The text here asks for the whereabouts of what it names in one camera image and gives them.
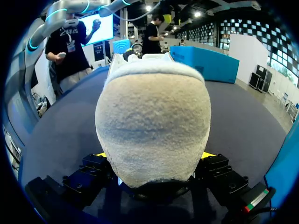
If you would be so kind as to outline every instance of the yellow part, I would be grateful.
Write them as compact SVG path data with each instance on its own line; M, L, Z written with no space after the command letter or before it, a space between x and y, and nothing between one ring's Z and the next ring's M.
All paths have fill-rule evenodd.
M172 21L171 15L166 14L166 15L163 15L163 17L164 17L166 23L171 23L171 21Z
M100 153L100 154L97 154L96 156L103 156L103 157L106 157L106 154L105 154L105 153ZM208 157L208 156L215 156L215 155L204 152L203 155L201 156L201 158L203 159L203 158L206 158L206 157Z

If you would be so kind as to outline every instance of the round table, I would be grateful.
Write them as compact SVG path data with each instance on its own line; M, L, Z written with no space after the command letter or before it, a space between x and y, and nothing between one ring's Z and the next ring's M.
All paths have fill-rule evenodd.
M89 153L101 153L94 113L108 67L99 68L65 93L40 119L23 152L21 183L46 175L62 183ZM236 84L206 82L212 105L206 152L229 158L233 169L252 187L274 161L285 132L270 112ZM227 212L209 190L198 186L167 206L134 201L117 186L103 189L85 212L119 222L219 223Z

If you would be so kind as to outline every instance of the man's hand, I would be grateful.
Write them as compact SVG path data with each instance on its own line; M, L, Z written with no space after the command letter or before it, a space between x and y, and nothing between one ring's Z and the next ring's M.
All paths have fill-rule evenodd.
M93 21L93 30L92 33L95 33L100 28L101 21Z
M61 64L62 63L62 61L64 60L64 57L60 57L59 56L59 54L58 55L55 55L55 59L54 59L54 61L55 61L55 63L58 65L58 64Z

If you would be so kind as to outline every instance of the screw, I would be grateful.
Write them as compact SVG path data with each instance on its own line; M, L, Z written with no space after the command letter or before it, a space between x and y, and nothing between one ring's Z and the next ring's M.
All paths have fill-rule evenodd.
M234 183L231 183L231 184L229 184L228 187L231 188L231 189L234 189L234 188L235 188L235 184L234 184Z

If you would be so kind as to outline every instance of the blue display board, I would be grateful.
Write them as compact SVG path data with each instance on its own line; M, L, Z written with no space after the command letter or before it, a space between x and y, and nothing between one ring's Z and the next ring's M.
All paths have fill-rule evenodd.
M205 80L235 83L239 60L224 54L193 46L171 46L171 56L199 71Z
M113 52L115 54L124 54L130 47L129 39L113 42Z
M99 14L96 14L79 19L86 26L86 35L89 35L92 31L94 20L100 20L101 25L86 45L113 39L113 15L102 18Z
M279 208L285 197L291 191L299 175L299 118L285 138L285 141L265 175L269 187L274 187L276 193L271 199L272 207Z

